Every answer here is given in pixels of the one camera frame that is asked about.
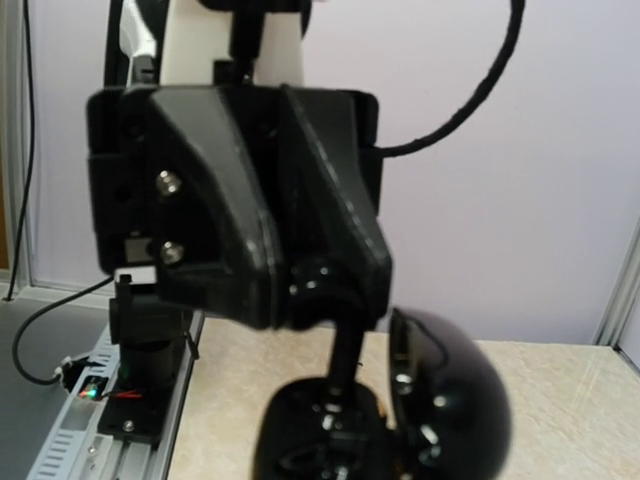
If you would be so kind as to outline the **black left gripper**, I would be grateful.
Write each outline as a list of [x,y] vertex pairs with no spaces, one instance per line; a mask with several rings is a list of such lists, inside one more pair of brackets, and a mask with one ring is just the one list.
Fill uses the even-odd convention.
[[[378,222],[377,117],[374,96],[349,90],[96,93],[87,132],[101,269],[156,261],[162,300],[256,330],[373,329],[393,273]],[[180,259],[160,254],[168,242]]]

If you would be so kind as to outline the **black earbud charging case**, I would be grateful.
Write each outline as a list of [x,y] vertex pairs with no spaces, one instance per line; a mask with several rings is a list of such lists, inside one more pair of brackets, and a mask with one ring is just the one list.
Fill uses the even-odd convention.
[[322,376],[270,399],[255,479],[495,479],[510,452],[512,414],[489,357],[457,325],[394,309],[385,381],[361,378],[364,337],[339,331]]

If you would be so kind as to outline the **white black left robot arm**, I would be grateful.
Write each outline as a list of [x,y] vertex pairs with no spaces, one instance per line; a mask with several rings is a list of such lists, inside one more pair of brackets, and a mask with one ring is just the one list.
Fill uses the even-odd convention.
[[385,315],[379,104],[309,87],[309,1],[112,1],[86,107],[99,264],[255,330],[336,327],[327,393]]

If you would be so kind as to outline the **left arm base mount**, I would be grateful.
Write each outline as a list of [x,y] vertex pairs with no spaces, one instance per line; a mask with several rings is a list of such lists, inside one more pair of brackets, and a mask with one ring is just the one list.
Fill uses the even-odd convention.
[[97,430],[117,440],[157,446],[164,433],[170,401],[177,375],[161,386],[142,384],[131,386],[116,371],[113,388],[106,395],[106,404]]

